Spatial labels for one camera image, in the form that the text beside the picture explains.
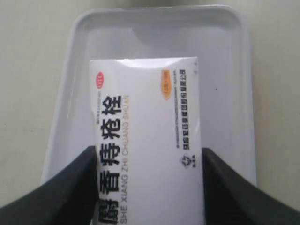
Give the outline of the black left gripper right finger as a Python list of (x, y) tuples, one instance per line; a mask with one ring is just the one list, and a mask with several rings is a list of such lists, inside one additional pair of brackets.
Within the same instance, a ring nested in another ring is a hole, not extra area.
[(298, 225), (299, 211), (267, 195), (209, 148), (202, 149), (205, 223)]

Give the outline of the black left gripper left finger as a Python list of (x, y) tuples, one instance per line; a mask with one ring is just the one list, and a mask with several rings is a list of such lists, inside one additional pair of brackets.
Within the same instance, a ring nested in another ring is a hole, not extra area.
[(46, 183), (0, 209), (2, 225), (89, 225), (97, 201), (97, 155), (87, 147)]

